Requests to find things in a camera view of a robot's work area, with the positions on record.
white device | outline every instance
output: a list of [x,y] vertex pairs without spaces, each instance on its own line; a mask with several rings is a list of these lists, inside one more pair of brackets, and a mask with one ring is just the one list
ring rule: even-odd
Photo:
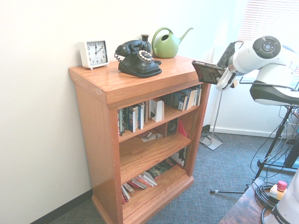
[[244,41],[228,59],[225,72],[216,88],[227,90],[236,76],[243,76],[258,69],[252,84],[252,98],[264,105],[299,106],[299,92],[289,88],[299,64],[299,56],[280,44],[273,36],[263,36]]
[[79,49],[83,67],[93,69],[109,64],[106,40],[79,42]]
[[288,187],[285,195],[276,205],[277,208],[272,210],[272,213],[264,218],[265,224],[296,224],[299,221],[299,174],[298,170],[293,177],[291,184]]
[[[299,106],[299,91],[289,88],[299,64],[299,56],[280,44],[273,36],[263,36],[244,41],[235,52],[231,43],[218,62],[226,70],[216,85],[219,91],[227,90],[236,76],[243,76],[258,69],[259,73],[250,89],[252,98],[264,105]],[[299,223],[299,174],[298,170],[281,201],[265,224]]]

gray carpet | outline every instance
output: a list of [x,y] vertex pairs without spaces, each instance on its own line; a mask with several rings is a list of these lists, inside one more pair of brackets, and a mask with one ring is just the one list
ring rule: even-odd
[[[243,191],[255,174],[250,161],[266,138],[233,134],[217,134],[224,144],[212,151],[200,144],[194,167],[194,184],[157,213],[147,224],[217,224],[241,195],[211,195],[210,189]],[[257,159],[264,158],[273,139],[270,139],[252,163],[256,172]],[[271,169],[268,176],[278,172]],[[283,170],[268,179],[290,183],[295,171]],[[91,200],[78,206],[51,224],[104,224]]]

clock face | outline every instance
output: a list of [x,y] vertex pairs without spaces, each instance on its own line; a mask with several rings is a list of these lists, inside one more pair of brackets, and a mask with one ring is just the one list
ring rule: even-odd
[[107,63],[105,41],[87,42],[88,60],[91,66]]

window blinds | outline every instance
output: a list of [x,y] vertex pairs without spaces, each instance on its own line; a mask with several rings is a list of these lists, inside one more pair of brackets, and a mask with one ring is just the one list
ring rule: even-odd
[[271,35],[298,52],[298,25],[299,0],[248,0],[238,40]]

rotary dial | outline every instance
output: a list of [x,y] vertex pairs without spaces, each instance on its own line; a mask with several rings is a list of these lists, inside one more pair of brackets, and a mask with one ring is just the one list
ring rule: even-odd
[[151,54],[145,50],[140,50],[138,52],[138,57],[145,62],[153,62],[154,61]]

